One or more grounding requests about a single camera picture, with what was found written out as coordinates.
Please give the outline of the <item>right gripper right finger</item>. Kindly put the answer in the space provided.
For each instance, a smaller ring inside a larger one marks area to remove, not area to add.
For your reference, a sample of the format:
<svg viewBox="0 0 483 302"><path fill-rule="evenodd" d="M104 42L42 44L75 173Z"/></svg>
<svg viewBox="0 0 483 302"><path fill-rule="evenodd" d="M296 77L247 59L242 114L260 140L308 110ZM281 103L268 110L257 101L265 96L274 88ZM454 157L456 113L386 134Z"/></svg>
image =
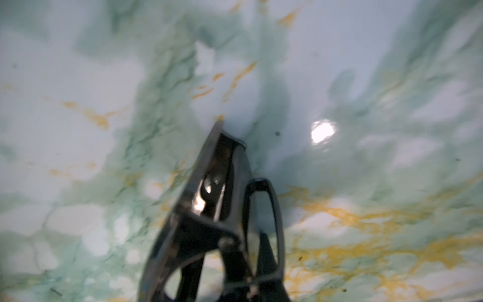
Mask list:
<svg viewBox="0 0 483 302"><path fill-rule="evenodd" d="M257 276L264 277L275 273L279 268L267 234L260 233L260 250L257 263ZM290 302L281 278L272 278L269 282L259 284L257 301L262 302Z"/></svg>

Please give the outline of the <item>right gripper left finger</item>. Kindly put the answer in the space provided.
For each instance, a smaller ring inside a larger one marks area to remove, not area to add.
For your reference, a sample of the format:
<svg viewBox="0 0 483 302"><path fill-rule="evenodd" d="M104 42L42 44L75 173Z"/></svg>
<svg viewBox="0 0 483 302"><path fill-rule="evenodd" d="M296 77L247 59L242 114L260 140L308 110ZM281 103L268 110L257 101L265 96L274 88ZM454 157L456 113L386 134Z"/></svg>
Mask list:
<svg viewBox="0 0 483 302"><path fill-rule="evenodd" d="M177 289L176 301L196 301L204 260L205 257L202 257L181 269L181 280Z"/></svg>

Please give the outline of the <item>long black leather belt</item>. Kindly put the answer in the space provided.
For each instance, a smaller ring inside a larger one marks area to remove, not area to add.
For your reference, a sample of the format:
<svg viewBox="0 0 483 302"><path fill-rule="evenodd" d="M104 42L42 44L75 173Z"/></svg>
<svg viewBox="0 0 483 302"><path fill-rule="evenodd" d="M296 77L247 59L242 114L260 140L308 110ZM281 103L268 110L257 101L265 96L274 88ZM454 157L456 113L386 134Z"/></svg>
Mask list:
<svg viewBox="0 0 483 302"><path fill-rule="evenodd" d="M210 252L221 255L220 301L257 301L259 284L285 276L283 218L266 178L255 178L246 144L216 122L194 169L156 238L138 288L138 301L176 301L181 269ZM275 273L257 276L260 233L267 234Z"/></svg>

